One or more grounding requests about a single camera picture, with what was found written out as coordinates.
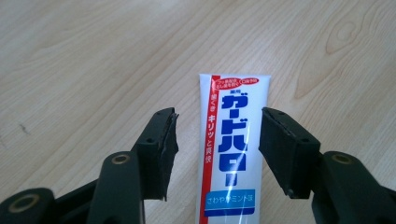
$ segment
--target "wood grain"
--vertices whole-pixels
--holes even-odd
[[[270,74],[269,106],[396,189],[396,2],[1,1],[0,200],[63,195],[129,150],[155,111],[180,114],[168,202],[147,223],[193,223],[199,73]],[[314,223],[267,165],[262,223]]]

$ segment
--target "white toothpaste tube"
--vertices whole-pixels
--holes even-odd
[[[270,76],[201,74],[196,223],[260,222],[262,108]]]

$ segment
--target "red stripe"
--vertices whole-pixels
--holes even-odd
[[[202,178],[201,206],[200,206],[200,218],[199,218],[200,224],[207,224],[207,217],[204,216],[205,196],[210,191],[210,186],[212,182],[212,166],[213,166],[213,156],[215,154],[216,122],[217,122],[218,103],[219,103],[219,91],[215,89],[215,82],[218,79],[220,79],[220,76],[212,76],[210,83],[211,85],[210,85],[209,101],[207,105],[205,148],[204,148],[204,157],[203,157],[204,172]]]

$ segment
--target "light wood surface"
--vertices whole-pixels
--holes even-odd
[[[269,74],[269,106],[396,189],[396,1],[0,2],[0,200],[61,196],[174,106],[168,202],[147,223],[193,223],[199,73]],[[263,166],[262,223],[314,223]]]

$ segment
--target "metal rivet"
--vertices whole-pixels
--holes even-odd
[[[114,164],[123,164],[125,162],[127,162],[128,160],[130,160],[131,158],[126,155],[126,154],[120,154],[118,156],[113,157],[113,159],[111,159],[111,162],[113,162]]]
[[[8,211],[10,213],[21,213],[35,206],[35,204],[38,203],[39,199],[40,196],[38,194],[23,195],[9,206]]]
[[[350,159],[348,156],[345,156],[343,154],[332,155],[332,159],[334,161],[338,161],[338,162],[346,164],[346,165],[352,164],[352,159]]]

